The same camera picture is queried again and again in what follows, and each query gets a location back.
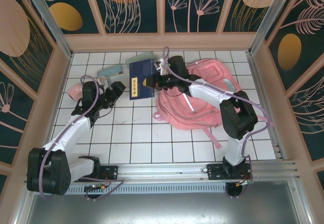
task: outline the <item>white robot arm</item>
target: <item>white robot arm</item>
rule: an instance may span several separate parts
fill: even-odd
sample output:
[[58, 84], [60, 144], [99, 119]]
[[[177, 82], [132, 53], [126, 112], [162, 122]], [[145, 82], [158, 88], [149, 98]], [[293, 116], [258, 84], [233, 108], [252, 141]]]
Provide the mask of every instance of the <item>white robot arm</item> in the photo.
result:
[[[205, 82], [205, 80], [203, 79], [197, 79], [197, 81]], [[220, 109], [220, 105], [224, 100], [229, 100], [231, 98], [230, 96], [221, 94], [209, 87], [197, 84], [190, 85], [189, 91], [192, 97], [202, 99], [218, 109]], [[230, 163], [230, 165], [236, 166], [245, 159], [245, 157], [242, 155], [242, 149], [244, 146], [244, 139], [246, 138], [247, 134], [248, 133], [245, 133], [245, 135], [241, 139], [235, 139], [231, 136], [228, 136], [228, 144], [225, 153], [225, 159], [228, 161], [228, 163]]]
[[[116, 100], [122, 95], [125, 86], [121, 82], [114, 82], [111, 89], [96, 98], [96, 87], [93, 81], [83, 84], [83, 97], [78, 101], [76, 108], [66, 126], [59, 134], [43, 148], [33, 148], [28, 155], [27, 188], [30, 191], [39, 191], [42, 183], [43, 192], [49, 194], [63, 195], [68, 190], [70, 183], [84, 176], [99, 178], [101, 174], [100, 160], [91, 156], [76, 156], [73, 149], [81, 137], [93, 127], [99, 118], [99, 111], [112, 108]], [[45, 162], [42, 181], [39, 179], [45, 154], [50, 153]]]

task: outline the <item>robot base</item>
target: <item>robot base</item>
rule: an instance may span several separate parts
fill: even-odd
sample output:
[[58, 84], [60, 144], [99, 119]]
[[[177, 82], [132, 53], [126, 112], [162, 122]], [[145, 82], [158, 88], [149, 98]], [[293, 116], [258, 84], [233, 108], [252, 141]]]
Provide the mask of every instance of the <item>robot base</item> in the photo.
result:
[[223, 163], [208, 164], [207, 174], [209, 180], [243, 180], [244, 174], [251, 177], [250, 164], [244, 160], [239, 165], [232, 166], [223, 158]]

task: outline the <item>metal base plate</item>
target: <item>metal base plate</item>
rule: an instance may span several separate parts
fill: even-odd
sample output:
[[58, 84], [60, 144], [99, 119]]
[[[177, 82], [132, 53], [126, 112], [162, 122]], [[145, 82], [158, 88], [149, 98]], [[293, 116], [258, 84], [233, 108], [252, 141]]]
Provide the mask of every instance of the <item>metal base plate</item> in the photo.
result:
[[243, 180], [244, 173], [250, 176], [250, 165], [245, 163], [241, 166], [241, 170], [237, 173], [234, 173], [232, 177], [229, 177], [223, 170], [223, 164], [208, 164], [207, 165], [207, 174], [209, 180]]

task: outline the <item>blue book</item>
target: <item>blue book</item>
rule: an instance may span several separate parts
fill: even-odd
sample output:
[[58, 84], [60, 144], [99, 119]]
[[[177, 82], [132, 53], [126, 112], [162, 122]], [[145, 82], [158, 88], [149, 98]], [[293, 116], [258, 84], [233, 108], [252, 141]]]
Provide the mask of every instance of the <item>blue book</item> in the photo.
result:
[[130, 100], [154, 97], [154, 89], [143, 85], [144, 80], [156, 71], [154, 60], [148, 59], [130, 64]]

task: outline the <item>cable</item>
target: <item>cable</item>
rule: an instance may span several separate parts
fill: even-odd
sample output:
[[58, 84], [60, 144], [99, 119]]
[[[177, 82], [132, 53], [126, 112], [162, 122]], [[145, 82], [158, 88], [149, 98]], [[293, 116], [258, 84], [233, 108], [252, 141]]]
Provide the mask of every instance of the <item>cable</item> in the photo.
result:
[[110, 111], [108, 112], [108, 113], [106, 113], [105, 115], [102, 115], [102, 116], [100, 116], [100, 117], [98, 117], [98, 119], [100, 119], [100, 118], [103, 118], [103, 117], [105, 117], [105, 116], [107, 116], [108, 114], [110, 114], [110, 112], [112, 111], [112, 108], [110, 109]]
[[46, 160], [50, 154], [50, 152], [53, 150], [53, 148], [57, 145], [57, 143], [59, 143], [59, 141], [61, 140], [61, 138], [64, 136], [64, 134], [78, 121], [80, 120], [82, 117], [84, 117], [86, 114], [88, 114], [96, 105], [98, 98], [99, 98], [99, 86], [98, 83], [96, 81], [96, 79], [94, 79], [92, 76], [89, 75], [84, 75], [80, 78], [81, 84], [83, 84], [82, 79], [83, 78], [90, 78], [92, 79], [92, 81], [95, 83], [96, 86], [96, 97], [95, 100], [93, 101], [92, 105], [90, 106], [90, 108], [84, 112], [82, 115], [80, 115], [78, 118], [76, 118], [74, 121], [72, 121], [69, 125], [67, 125], [67, 127], [65, 127], [62, 132], [57, 136], [56, 140], [54, 141], [54, 143], [50, 146], [50, 148], [47, 150], [42, 163], [40, 165], [40, 170], [39, 170], [39, 177], [38, 177], [38, 188], [39, 188], [39, 193], [40, 196], [44, 199], [44, 200], [49, 200], [48, 197], [45, 196], [44, 191], [43, 191], [43, 173], [44, 173], [44, 167], [45, 167], [45, 163]]
[[167, 59], [168, 59], [168, 57], [169, 57], [169, 52], [170, 52], [170, 48], [169, 48], [169, 47], [164, 47], [164, 48], [163, 48], [163, 60], [164, 60], [164, 65], [166, 66], [167, 70], [168, 70], [172, 75], [174, 75], [176, 78], [178, 78], [178, 79], [180, 79], [180, 80], [182, 80], [182, 81], [186, 81], [186, 82], [190, 82], [190, 83], [193, 83], [193, 84], [197, 84], [197, 85], [201, 85], [201, 86], [209, 87], [209, 88], [214, 89], [214, 90], [216, 90], [216, 91], [218, 91], [218, 92], [220, 92], [220, 93], [222, 93], [222, 94], [224, 94], [224, 95], [226, 95], [226, 96], [230, 96], [230, 97], [233, 97], [233, 98], [235, 98], [235, 99], [239, 99], [239, 100], [241, 100], [241, 101], [247, 102], [247, 103], [249, 103], [249, 104], [251, 104], [251, 105], [257, 107], [258, 109], [260, 109], [260, 110], [263, 112], [263, 114], [264, 114], [265, 117], [267, 118], [266, 126], [263, 127], [262, 129], [259, 129], [259, 130], [255, 131], [255, 132], [249, 132], [249, 133], [247, 134], [247, 136], [245, 137], [245, 139], [244, 139], [244, 141], [243, 141], [243, 146], [242, 146], [242, 151], [241, 151], [241, 155], [244, 156], [245, 146], [246, 146], [246, 143], [247, 143], [247, 141], [248, 141], [248, 138], [249, 138], [250, 136], [252, 136], [252, 135], [255, 135], [255, 134], [257, 134], [257, 133], [260, 133], [260, 132], [264, 131], [264, 130], [267, 129], [268, 126], [270, 125], [271, 119], [270, 119], [270, 116], [268, 115], [268, 113], [267, 113], [267, 112], [266, 112], [262, 107], [260, 107], [259, 105], [257, 105], [256, 103], [254, 103], [254, 102], [252, 102], [252, 101], [250, 101], [250, 100], [248, 100], [248, 99], [245, 99], [245, 98], [242, 98], [242, 97], [236, 96], [236, 95], [234, 95], [234, 94], [228, 93], [227, 91], [222, 90], [222, 89], [220, 89], [220, 88], [218, 88], [218, 87], [216, 87], [216, 86], [214, 86], [214, 85], [211, 85], [211, 84], [209, 84], [209, 83], [207, 83], [207, 82], [191, 81], [191, 80], [185, 79], [185, 78], [183, 78], [183, 77], [177, 75], [176, 73], [174, 73], [174, 72], [170, 69], [169, 64], [168, 64], [168, 62], [167, 62]]
[[167, 94], [169, 97], [178, 97], [178, 96], [180, 96], [182, 93], [179, 94], [179, 95], [169, 95], [169, 94], [168, 94], [168, 90], [166, 90], [166, 94]]
[[[92, 181], [99, 181], [99, 182], [102, 182], [103, 180], [99, 179], [99, 178], [92, 178], [92, 177], [82, 177], [80, 178], [81, 180], [92, 180]], [[108, 183], [114, 183], [114, 182], [120, 182], [116, 187], [114, 187], [111, 191], [109, 191], [108, 193], [104, 194], [104, 195], [101, 195], [99, 196], [98, 198], [96, 199], [91, 199], [89, 196], [88, 196], [88, 193], [91, 191], [91, 189], [88, 189], [87, 192], [86, 192], [86, 198], [87, 200], [92, 200], [92, 201], [97, 201], [97, 200], [102, 200], [106, 197], [108, 197], [112, 192], [114, 192], [116, 189], [118, 189], [119, 186], [121, 186], [123, 183], [124, 183], [125, 180], [108, 180], [107, 182]]]
[[250, 178], [253, 179], [251, 157], [250, 157], [250, 155], [247, 155], [247, 156], [244, 156], [244, 157], [249, 159], [249, 164], [250, 164]]

